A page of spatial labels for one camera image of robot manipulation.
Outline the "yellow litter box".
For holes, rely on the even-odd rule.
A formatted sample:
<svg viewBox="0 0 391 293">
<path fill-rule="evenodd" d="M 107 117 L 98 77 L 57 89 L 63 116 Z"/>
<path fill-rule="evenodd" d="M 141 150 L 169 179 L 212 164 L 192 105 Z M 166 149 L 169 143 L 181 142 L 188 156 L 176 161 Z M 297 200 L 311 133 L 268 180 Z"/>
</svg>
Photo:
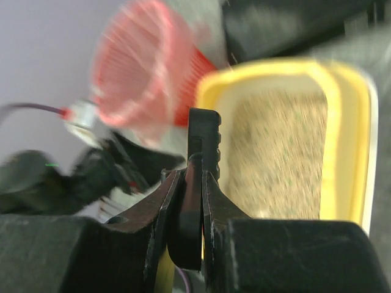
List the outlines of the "yellow litter box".
<svg viewBox="0 0 391 293">
<path fill-rule="evenodd" d="M 302 58 L 243 63 L 206 75 L 194 108 L 221 117 L 213 178 L 245 215 L 352 222 L 368 236 L 378 118 L 359 71 Z"/>
</svg>

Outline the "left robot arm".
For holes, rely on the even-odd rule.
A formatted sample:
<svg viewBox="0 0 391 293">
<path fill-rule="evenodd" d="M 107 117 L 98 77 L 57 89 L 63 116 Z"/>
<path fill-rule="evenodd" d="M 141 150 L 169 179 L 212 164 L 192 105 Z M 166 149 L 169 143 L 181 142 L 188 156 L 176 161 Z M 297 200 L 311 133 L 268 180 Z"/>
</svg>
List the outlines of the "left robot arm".
<svg viewBox="0 0 391 293">
<path fill-rule="evenodd" d="M 1 214 L 75 214 L 114 189 L 145 194 L 159 183 L 162 170 L 184 162 L 179 154 L 144 148 L 115 131 L 88 147 L 68 176 L 44 152 L 21 151 L 1 165 Z"/>
</svg>

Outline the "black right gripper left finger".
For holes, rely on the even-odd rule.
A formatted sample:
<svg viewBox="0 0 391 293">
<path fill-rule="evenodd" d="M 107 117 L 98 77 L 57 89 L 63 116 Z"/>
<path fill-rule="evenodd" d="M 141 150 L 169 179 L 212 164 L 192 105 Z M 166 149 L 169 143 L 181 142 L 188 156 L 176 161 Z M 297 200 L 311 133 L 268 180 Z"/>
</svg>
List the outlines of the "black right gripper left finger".
<svg viewBox="0 0 391 293">
<path fill-rule="evenodd" d="M 88 217 L 1 217 L 2 292 L 171 292 L 166 245 L 180 185 L 173 171 L 107 224 Z"/>
</svg>

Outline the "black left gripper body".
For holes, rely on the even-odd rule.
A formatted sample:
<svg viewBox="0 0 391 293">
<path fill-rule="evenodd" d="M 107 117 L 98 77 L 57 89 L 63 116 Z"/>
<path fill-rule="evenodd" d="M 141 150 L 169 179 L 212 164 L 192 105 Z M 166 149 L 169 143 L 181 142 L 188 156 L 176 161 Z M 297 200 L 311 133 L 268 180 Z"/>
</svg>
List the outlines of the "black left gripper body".
<svg viewBox="0 0 391 293">
<path fill-rule="evenodd" d="M 180 154 L 170 154 L 142 147 L 111 131 L 80 157 L 70 177 L 70 191 L 83 204 L 120 189 L 135 197 L 160 182 L 162 170 L 173 170 L 185 163 Z"/>
</svg>

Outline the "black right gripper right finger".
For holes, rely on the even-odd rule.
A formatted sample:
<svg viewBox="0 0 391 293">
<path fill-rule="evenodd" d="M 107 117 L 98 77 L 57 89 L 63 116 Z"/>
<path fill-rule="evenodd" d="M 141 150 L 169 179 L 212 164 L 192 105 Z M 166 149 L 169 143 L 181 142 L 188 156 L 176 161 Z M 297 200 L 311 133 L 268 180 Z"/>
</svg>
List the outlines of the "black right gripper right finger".
<svg viewBox="0 0 391 293">
<path fill-rule="evenodd" d="M 361 227 L 329 220 L 253 219 L 202 176 L 208 292 L 389 292 Z"/>
</svg>

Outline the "black litter scoop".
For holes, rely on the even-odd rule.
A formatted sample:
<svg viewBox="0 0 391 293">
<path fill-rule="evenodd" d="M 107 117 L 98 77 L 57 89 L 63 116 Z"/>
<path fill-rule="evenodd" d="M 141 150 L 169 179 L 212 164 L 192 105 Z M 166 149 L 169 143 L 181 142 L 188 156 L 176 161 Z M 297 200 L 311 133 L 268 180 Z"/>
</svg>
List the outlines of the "black litter scoop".
<svg viewBox="0 0 391 293">
<path fill-rule="evenodd" d="M 168 251 L 174 264 L 200 270 L 202 263 L 204 172 L 219 177 L 220 115 L 214 110 L 192 108 L 189 112 L 187 166 L 179 171 L 174 189 Z"/>
</svg>

